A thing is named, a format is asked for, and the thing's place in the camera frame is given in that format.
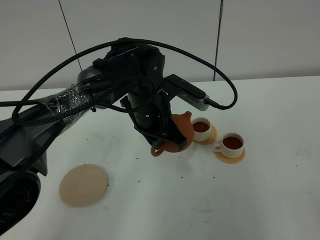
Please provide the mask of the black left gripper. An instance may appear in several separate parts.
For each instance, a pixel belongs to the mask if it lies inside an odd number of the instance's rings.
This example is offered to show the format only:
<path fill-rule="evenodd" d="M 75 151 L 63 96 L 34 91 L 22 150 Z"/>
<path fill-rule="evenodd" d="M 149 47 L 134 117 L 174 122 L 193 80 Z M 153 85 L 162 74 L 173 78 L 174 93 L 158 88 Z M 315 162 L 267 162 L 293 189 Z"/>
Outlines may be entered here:
<path fill-rule="evenodd" d="M 183 119 L 172 119 L 170 101 L 181 90 L 191 92 L 195 89 L 199 88 L 171 74 L 163 79 L 154 95 L 140 84 L 122 98 L 120 104 L 128 111 L 135 129 L 151 146 L 158 150 L 165 144 L 165 150 L 182 150 L 188 143 L 185 136 L 188 123 Z"/>

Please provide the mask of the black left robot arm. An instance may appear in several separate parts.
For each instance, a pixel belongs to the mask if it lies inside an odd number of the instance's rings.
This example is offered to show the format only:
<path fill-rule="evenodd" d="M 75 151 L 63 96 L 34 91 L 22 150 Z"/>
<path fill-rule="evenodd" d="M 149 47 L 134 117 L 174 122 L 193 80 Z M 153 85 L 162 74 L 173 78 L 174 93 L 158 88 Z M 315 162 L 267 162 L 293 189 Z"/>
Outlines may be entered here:
<path fill-rule="evenodd" d="M 47 73 L 20 101 L 2 102 L 13 107 L 11 118 L 0 123 L 0 231 L 9 230 L 35 206 L 39 175 L 48 173 L 46 150 L 88 111 L 112 109 L 129 114 L 134 128 L 160 149 L 172 144 L 184 150 L 189 144 L 186 127 L 171 113 L 170 102 L 179 97 L 205 111 L 208 95 L 175 74 L 164 76 L 165 56 L 160 48 L 182 55 L 179 48 L 145 39 L 121 38 L 77 54 L 85 56 L 110 47 L 104 58 L 84 69 L 76 84 L 60 93 L 31 99 L 33 93 L 71 57 Z"/>

